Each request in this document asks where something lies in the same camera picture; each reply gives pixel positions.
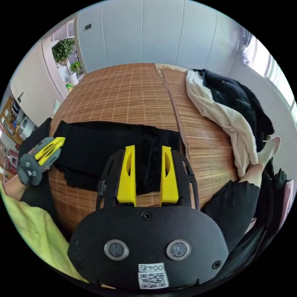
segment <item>potted plant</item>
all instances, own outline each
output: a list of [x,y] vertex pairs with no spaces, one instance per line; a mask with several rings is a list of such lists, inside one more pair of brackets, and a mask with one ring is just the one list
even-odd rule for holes
[[77,74],[81,74],[82,70],[81,70],[80,61],[75,61],[74,63],[72,63],[70,65],[70,69],[71,69],[72,72],[76,72]]
[[69,57],[73,53],[75,45],[74,38],[60,39],[53,47],[52,52],[57,64],[66,66],[69,76],[66,77],[66,81],[70,82],[74,86],[78,84],[76,72],[70,71],[68,67]]

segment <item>door handle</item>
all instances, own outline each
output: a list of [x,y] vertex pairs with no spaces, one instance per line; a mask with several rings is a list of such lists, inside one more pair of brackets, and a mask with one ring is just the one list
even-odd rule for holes
[[18,99],[17,99],[17,101],[18,101],[19,103],[21,103],[21,97],[22,97],[23,94],[24,94],[24,92],[22,92],[22,93],[20,94],[20,96],[18,97]]

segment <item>white sock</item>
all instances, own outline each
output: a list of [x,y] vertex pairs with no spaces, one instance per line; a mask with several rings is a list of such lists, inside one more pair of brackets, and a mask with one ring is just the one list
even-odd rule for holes
[[258,164],[264,169],[268,161],[278,152],[281,145],[281,138],[275,136],[270,138],[264,148],[258,153]]

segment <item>bamboo mat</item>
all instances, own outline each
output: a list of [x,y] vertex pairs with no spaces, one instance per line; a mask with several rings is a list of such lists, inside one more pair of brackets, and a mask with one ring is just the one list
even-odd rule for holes
[[[69,93],[51,123],[50,135],[60,120],[67,123],[112,121],[145,124],[178,131],[171,99],[155,64],[126,64],[87,73]],[[73,231],[95,210],[96,193],[66,185],[63,173],[53,168],[50,187],[62,224]],[[138,206],[159,204],[159,193],[137,199]]]
[[202,207],[229,180],[238,179],[230,137],[216,123],[201,116],[191,102],[186,91],[186,72],[164,67],[161,75],[183,126]]
[[[88,73],[55,114],[50,135],[60,120],[67,123],[113,121],[179,131],[173,99],[189,145],[200,206],[203,206],[226,182],[237,178],[237,171],[228,135],[200,115],[186,94],[185,78],[185,72],[171,69],[160,72],[155,64],[146,63]],[[63,173],[55,168],[49,177],[60,220],[69,231],[74,231],[77,224],[95,210],[96,193],[67,186]],[[137,204],[159,204],[159,193],[142,195]]]

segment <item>label sticker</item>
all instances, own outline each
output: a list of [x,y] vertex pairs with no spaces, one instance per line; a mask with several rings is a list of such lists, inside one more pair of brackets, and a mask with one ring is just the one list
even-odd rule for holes
[[168,288],[164,263],[138,264],[138,283],[140,289]]

